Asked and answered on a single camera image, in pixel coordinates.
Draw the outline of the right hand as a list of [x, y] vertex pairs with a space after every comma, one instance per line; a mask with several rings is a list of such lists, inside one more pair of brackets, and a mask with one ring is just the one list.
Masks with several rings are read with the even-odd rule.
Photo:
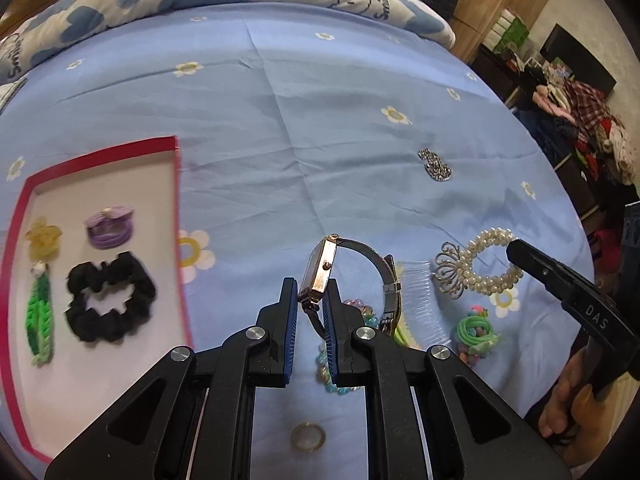
[[567, 430], [570, 418], [577, 434], [560, 451], [563, 460], [578, 478], [605, 449], [639, 391], [639, 382], [629, 374], [620, 376], [608, 396], [598, 401], [590, 385], [584, 383], [585, 348], [572, 356], [562, 370], [558, 382], [538, 419], [544, 438], [559, 436]]

